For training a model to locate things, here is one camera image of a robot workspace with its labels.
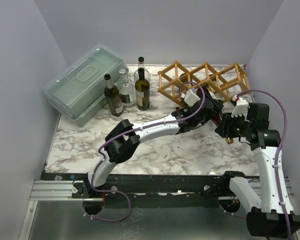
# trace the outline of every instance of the green glass bottle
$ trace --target green glass bottle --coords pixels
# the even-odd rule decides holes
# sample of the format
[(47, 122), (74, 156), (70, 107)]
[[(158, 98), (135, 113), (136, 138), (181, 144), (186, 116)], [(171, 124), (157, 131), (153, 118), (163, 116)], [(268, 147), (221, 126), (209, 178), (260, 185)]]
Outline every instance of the green glass bottle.
[(150, 83), (145, 79), (145, 69), (138, 69), (138, 80), (135, 82), (136, 106), (139, 110), (145, 111), (150, 107)]
[(124, 106), (122, 104), (119, 89), (117, 86), (112, 84), (110, 74), (104, 75), (104, 79), (106, 82), (104, 95), (109, 105), (110, 113), (115, 117), (119, 117), (124, 112)]

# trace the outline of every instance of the bottle label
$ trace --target bottle label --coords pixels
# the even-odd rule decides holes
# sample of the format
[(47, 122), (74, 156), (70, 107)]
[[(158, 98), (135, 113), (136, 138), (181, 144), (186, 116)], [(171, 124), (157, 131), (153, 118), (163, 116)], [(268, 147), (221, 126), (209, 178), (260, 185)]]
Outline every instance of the bottle label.
[(129, 94), (120, 94), (121, 96), (121, 100), (124, 104), (129, 104), (131, 103), (131, 100), (130, 100), (130, 95)]
[(143, 104), (142, 104), (142, 97), (139, 97), (138, 95), (137, 96), (135, 96), (135, 100), (136, 100), (136, 104), (138, 104), (140, 107), (142, 107), (143, 106)]
[(145, 93), (144, 93), (143, 91), (138, 91), (138, 90), (136, 90), (136, 91), (135, 91), (135, 95), (136, 95), (137, 97), (140, 97), (140, 98), (144, 98), (144, 97), (145, 97)]
[(122, 111), (123, 111), (123, 109), (124, 109), (124, 106), (122, 105), (122, 101), (121, 101), (121, 98), (120, 97), (118, 97), (117, 99), (116, 99), (116, 103), (115, 103), (115, 112), (117, 113), (117, 114), (119, 114), (119, 113), (121, 113)]

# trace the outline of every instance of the metal floor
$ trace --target metal floor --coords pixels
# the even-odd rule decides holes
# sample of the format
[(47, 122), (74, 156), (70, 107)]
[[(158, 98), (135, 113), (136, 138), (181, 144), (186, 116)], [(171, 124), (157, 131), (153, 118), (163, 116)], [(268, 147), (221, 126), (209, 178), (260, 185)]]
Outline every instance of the metal floor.
[[(104, 209), (100, 216), (118, 218), (125, 211)], [(219, 208), (134, 208), (121, 222), (91, 220), (83, 214), (80, 201), (39, 202), (29, 239), (265, 240), (250, 236), (245, 219), (228, 216)]]

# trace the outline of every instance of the screw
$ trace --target screw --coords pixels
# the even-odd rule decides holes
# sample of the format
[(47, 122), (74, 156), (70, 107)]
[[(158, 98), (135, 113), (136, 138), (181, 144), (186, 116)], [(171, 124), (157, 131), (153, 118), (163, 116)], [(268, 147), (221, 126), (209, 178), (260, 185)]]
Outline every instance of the screw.
[(73, 194), (76, 194), (78, 192), (78, 189), (74, 186), (72, 189), (71, 189), (71, 192)]
[(203, 190), (209, 191), (209, 190), (210, 190), (210, 186), (209, 186), (209, 185), (205, 185), (205, 186), (203, 187)]
[(115, 194), (116, 191), (118, 191), (118, 188), (116, 186), (112, 186), (111, 191), (112, 191), (113, 194)]

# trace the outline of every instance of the wooden wine rack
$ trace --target wooden wine rack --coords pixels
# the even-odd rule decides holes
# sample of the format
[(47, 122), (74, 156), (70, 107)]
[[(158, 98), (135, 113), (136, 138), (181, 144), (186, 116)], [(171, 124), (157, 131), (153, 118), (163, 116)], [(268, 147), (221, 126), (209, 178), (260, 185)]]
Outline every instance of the wooden wine rack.
[[(172, 79), (166, 73), (174, 68), (175, 78)], [(183, 76), (179, 76), (178, 69), (184, 72)], [(194, 74), (204, 69), (206, 78), (199, 79)], [(222, 75), (235, 70), (236, 77), (232, 80), (226, 80)], [(166, 67), (162, 71), (158, 72), (159, 75), (159, 88), (158, 92), (167, 98), (174, 101), (176, 104), (182, 106), (181, 98), (179, 94), (179, 88), (183, 82), (196, 82), (201, 86), (208, 85), (214, 94), (219, 94), (223, 98), (223, 102), (229, 102), (232, 98), (229, 89), (239, 85), (242, 91), (250, 89), (248, 77), (246, 72), (238, 63), (234, 63), (221, 71), (217, 71), (208, 62), (205, 62), (201, 66), (193, 70), (186, 69), (180, 62), (174, 61), (170, 66)], [(186, 84), (182, 87), (181, 93), (185, 93), (188, 89), (194, 87), (198, 88), (197, 85)]]

